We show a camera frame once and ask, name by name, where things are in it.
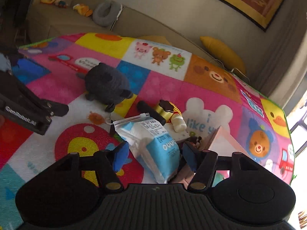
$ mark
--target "black stuffed toy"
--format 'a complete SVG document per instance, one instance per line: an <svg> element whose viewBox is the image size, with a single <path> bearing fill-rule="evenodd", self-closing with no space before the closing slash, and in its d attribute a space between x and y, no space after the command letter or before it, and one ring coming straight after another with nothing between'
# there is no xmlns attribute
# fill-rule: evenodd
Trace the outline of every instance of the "black stuffed toy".
<svg viewBox="0 0 307 230"><path fill-rule="evenodd" d="M84 79L88 91L86 99L90 101L96 99L107 105L106 112L111 113L117 104L133 96L127 77L104 63L99 63L89 70Z"/></svg>

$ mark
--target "small figurine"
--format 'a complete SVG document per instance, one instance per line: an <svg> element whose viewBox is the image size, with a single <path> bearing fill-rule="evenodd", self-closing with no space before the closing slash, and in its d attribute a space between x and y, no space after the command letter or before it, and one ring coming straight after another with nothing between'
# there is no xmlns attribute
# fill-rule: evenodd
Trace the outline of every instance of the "small figurine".
<svg viewBox="0 0 307 230"><path fill-rule="evenodd" d="M154 109L165 118L166 122L168 122L174 114L174 106L167 100L161 99Z"/></svg>
<svg viewBox="0 0 307 230"><path fill-rule="evenodd" d="M89 70L84 80L88 91L86 99L90 101L96 99L107 105L106 112L111 113L117 104L133 97L127 77L104 63L99 63Z"/></svg>
<svg viewBox="0 0 307 230"><path fill-rule="evenodd" d="M178 112L175 112L171 119L170 119L171 123L173 124L174 127L174 131L179 133L179 132L183 132L186 130L187 128L187 124L185 123L185 121L183 120L182 115L180 115Z"/></svg>
<svg viewBox="0 0 307 230"><path fill-rule="evenodd" d="M60 8L67 8L67 3L65 2L65 0L55 0L54 5Z"/></svg>
<svg viewBox="0 0 307 230"><path fill-rule="evenodd" d="M191 136L187 139L196 149L198 149L201 145L201 137Z"/></svg>

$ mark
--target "stuffed toy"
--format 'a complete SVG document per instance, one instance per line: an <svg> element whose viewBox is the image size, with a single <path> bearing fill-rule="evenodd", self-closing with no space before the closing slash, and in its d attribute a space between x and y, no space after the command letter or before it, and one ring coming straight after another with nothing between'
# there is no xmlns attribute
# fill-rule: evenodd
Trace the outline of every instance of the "stuffed toy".
<svg viewBox="0 0 307 230"><path fill-rule="evenodd" d="M61 8L67 8L65 0L55 0L53 4Z"/></svg>
<svg viewBox="0 0 307 230"><path fill-rule="evenodd" d="M111 113L117 104L133 96L127 77L104 63L99 63L89 70L84 79L88 91L86 99L90 101L96 99L107 105L106 112Z"/></svg>
<svg viewBox="0 0 307 230"><path fill-rule="evenodd" d="M89 17L93 11L89 8L89 6L86 6L84 4L76 4L73 6L73 9L76 10L80 15Z"/></svg>

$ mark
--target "blue package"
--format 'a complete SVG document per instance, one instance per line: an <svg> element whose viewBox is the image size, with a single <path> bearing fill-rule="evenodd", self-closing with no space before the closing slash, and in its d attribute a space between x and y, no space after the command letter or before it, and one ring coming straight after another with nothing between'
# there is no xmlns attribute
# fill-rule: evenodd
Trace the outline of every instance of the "blue package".
<svg viewBox="0 0 307 230"><path fill-rule="evenodd" d="M116 132L144 168L149 168L158 183L167 183L177 173L180 151L167 130L151 117L133 122L114 122Z"/></svg>

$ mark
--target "colorful play mat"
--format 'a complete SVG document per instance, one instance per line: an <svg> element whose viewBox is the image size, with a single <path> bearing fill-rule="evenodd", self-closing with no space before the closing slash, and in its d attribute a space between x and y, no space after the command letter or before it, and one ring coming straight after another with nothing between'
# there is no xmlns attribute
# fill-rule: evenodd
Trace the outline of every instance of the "colorful play mat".
<svg viewBox="0 0 307 230"><path fill-rule="evenodd" d="M104 123L109 114L99 102L85 99L84 80L76 76L100 62L124 73L134 94L116 106L113 120L138 115L140 100L151 106L168 100L182 111L190 133L206 137L221 125L252 159L284 182L292 179L294 150L283 110L192 53L95 33L50 39L20 52L28 59L19 60L14 74L38 97L68 104L69 112L53 117L44 136L5 119L0 128L0 230L22 223L14 198L25 182L69 152L87 156L118 145ZM97 184L94 172L82 175ZM117 175L125 186L154 182L131 153Z"/></svg>

